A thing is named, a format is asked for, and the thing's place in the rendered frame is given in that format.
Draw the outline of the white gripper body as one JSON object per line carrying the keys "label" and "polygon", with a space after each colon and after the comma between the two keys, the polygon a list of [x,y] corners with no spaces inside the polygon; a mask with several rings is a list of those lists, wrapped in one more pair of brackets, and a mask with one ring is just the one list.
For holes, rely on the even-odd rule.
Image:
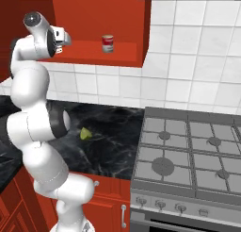
{"label": "white gripper body", "polygon": [[56,51],[58,53],[62,52],[62,47],[66,45],[71,45],[72,39],[70,35],[65,31],[63,27],[60,27],[56,31]]}

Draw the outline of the red corner cabinet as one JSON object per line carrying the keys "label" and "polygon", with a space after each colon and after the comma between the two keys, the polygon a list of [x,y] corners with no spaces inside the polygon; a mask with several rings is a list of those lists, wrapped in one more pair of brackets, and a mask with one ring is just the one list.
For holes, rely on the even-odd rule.
{"label": "red corner cabinet", "polygon": [[50,232],[57,222],[56,202],[33,189],[22,167],[0,193],[0,232]]}

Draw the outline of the red base cabinet door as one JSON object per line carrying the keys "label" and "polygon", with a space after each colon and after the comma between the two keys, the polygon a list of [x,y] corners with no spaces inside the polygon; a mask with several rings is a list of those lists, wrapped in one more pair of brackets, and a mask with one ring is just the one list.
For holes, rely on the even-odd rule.
{"label": "red base cabinet door", "polygon": [[[121,227],[121,205],[126,205],[126,228]],[[130,203],[128,201],[93,197],[83,205],[87,219],[92,223],[95,232],[130,232]]]}

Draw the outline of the red and white can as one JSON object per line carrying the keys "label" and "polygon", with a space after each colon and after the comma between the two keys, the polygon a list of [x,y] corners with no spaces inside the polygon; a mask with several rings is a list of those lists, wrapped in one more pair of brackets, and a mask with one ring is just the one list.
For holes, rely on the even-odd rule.
{"label": "red and white can", "polygon": [[114,38],[112,35],[103,35],[102,36],[102,49],[104,53],[113,52],[113,41]]}

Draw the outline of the green lime wedge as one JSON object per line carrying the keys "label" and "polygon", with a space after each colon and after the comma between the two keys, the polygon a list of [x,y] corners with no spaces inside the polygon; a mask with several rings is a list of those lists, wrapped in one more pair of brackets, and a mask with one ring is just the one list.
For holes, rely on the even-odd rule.
{"label": "green lime wedge", "polygon": [[91,132],[88,129],[83,127],[81,129],[81,132],[80,132],[80,139],[81,140],[88,140],[88,139],[91,139],[91,138],[92,138]]}

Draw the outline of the red drawer front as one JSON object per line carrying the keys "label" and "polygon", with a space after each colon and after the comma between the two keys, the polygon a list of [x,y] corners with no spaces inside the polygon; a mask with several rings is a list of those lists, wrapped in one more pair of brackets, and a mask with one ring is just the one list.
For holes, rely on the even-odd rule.
{"label": "red drawer front", "polygon": [[94,196],[123,201],[130,200],[130,181],[115,177],[100,176],[96,174],[81,175],[90,178],[93,182],[98,182],[95,187]]}

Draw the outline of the grey gas stove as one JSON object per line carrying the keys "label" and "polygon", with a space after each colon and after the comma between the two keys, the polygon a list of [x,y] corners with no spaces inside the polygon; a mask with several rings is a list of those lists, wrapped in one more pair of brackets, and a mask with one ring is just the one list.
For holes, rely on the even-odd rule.
{"label": "grey gas stove", "polygon": [[130,232],[241,232],[241,115],[146,108]]}

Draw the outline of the open red wall cabinet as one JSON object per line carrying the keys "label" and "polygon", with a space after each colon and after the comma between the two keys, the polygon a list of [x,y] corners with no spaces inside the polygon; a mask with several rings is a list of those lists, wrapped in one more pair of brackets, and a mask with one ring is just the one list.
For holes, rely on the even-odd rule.
{"label": "open red wall cabinet", "polygon": [[[72,44],[50,60],[60,63],[141,67],[149,47],[149,0],[19,0],[27,13],[39,11],[69,33]],[[102,36],[112,35],[104,53]]]}

